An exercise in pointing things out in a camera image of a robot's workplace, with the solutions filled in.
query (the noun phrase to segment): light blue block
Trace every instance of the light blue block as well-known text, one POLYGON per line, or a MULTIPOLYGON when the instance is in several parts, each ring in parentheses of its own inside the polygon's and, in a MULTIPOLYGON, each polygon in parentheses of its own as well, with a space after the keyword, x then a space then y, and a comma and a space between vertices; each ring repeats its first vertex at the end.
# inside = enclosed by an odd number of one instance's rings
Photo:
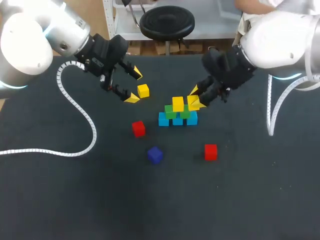
POLYGON ((173 126, 183 126, 184 125, 184 120, 180 118, 180 112, 177 112, 176 118, 172 119, 172 125, 173 126))
POLYGON ((188 126, 198 125, 198 114, 196 111, 191 112, 191 116, 186 120, 188 126))
POLYGON ((159 112, 159 126, 169 127, 169 119, 166 119, 166 114, 164 112, 159 112))

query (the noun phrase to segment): green cube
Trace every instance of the green cube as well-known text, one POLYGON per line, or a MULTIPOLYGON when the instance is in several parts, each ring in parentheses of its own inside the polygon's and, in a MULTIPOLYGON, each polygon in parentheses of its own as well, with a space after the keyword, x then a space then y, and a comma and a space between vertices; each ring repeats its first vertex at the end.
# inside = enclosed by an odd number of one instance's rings
POLYGON ((180 112, 180 118, 181 119, 188 119, 188 118, 190 118, 190 116, 191 116, 191 113, 189 111, 188 105, 184 105, 184 111, 180 112))
POLYGON ((172 105, 164 106, 165 118, 166 119, 175 119, 177 118, 177 113, 174 112, 174 108, 172 105))

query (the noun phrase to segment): yellow cube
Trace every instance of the yellow cube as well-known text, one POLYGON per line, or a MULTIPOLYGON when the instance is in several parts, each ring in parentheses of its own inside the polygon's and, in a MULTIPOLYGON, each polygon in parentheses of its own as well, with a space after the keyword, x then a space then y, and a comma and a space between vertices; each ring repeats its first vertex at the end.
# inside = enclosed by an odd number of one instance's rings
POLYGON ((188 108, 189 108, 190 112, 191 111, 199 111, 200 110, 200 108, 198 108, 198 107, 191 106, 191 104, 194 103, 198 99, 199 99, 198 95, 189 95, 189 96, 187 96, 188 108))
POLYGON ((176 112, 183 112, 185 110, 184 104, 184 97, 183 96, 174 96, 172 98, 172 106, 173 111, 176 112))
POLYGON ((147 84, 139 85, 138 86, 138 94, 141 99, 147 98, 150 96, 149 88, 147 84))

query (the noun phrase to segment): red cube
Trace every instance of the red cube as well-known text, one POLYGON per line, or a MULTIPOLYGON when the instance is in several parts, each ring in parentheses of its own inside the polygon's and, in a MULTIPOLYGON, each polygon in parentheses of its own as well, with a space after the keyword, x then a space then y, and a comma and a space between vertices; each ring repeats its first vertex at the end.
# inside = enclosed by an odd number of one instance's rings
POLYGON ((204 146, 204 159, 206 161, 216 161, 218 158, 218 148, 216 144, 206 144, 204 146))
POLYGON ((140 138, 146 135, 146 128, 142 121, 132 123, 132 130, 136 138, 140 138))

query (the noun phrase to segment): stool seat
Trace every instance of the stool seat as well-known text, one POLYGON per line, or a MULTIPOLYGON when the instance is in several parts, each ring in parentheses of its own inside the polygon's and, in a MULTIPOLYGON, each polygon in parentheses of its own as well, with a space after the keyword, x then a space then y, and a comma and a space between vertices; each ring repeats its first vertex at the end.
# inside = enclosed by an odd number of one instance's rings
POLYGON ((140 19, 140 30, 147 38, 177 41, 195 29, 193 14, 179 6, 160 6, 147 11, 140 19))

